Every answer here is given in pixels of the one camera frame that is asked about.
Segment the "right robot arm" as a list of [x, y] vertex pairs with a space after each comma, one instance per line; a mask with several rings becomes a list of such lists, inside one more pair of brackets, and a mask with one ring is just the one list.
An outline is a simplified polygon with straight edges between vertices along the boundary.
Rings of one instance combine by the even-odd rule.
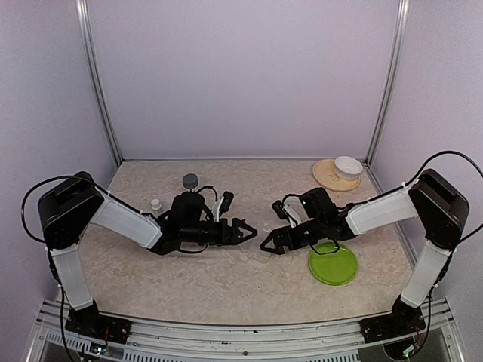
[[419, 318], [420, 306], [443, 278], [452, 253], [463, 240], [469, 215], [467, 199], [433, 169], [423, 171], [409, 185], [342, 209], [323, 188], [311, 189], [298, 198], [308, 220], [272, 230], [260, 245], [262, 251], [282, 255], [323, 239], [350, 240], [406, 219], [422, 222], [426, 243], [386, 318], [386, 328], [395, 335], [403, 334]]

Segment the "small white pill bottle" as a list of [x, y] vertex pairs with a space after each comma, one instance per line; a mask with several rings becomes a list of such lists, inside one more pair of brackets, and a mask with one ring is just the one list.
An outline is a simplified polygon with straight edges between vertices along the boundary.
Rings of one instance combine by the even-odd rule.
[[161, 213], [162, 213], [162, 202], [159, 199], [153, 198], [150, 201], [150, 207], [151, 207], [151, 210], [152, 210], [152, 214], [155, 217], [159, 217], [161, 215]]

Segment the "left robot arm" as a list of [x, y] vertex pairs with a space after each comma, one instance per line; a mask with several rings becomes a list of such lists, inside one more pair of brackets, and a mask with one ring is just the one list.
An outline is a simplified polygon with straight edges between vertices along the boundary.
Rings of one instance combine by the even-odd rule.
[[143, 212], [99, 187], [87, 172], [57, 177], [57, 186], [38, 200], [43, 242], [76, 323], [92, 336], [106, 327], [89, 290], [78, 243], [89, 225], [97, 225], [157, 255], [182, 252], [184, 243], [202, 248], [238, 246], [257, 236], [243, 219], [227, 219], [233, 193], [224, 192], [213, 207], [199, 191], [174, 197], [160, 216]]

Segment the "grey-capped orange pill bottle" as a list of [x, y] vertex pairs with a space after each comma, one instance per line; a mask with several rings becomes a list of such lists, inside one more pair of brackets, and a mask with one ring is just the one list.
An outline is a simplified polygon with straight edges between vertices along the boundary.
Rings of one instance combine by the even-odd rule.
[[194, 173], [188, 173], [182, 178], [183, 187], [189, 192], [195, 192], [199, 186], [198, 176]]

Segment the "clear plastic pill organizer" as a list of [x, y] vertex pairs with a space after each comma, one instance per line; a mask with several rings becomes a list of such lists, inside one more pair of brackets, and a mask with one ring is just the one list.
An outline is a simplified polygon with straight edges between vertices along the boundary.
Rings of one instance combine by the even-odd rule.
[[259, 231], [257, 232], [257, 236], [250, 240], [250, 246], [247, 254], [248, 260], [258, 262], [260, 264], [267, 264], [271, 253], [261, 250], [260, 245], [265, 241], [266, 237], [271, 231], [272, 227], [267, 223], [264, 223], [260, 227]]

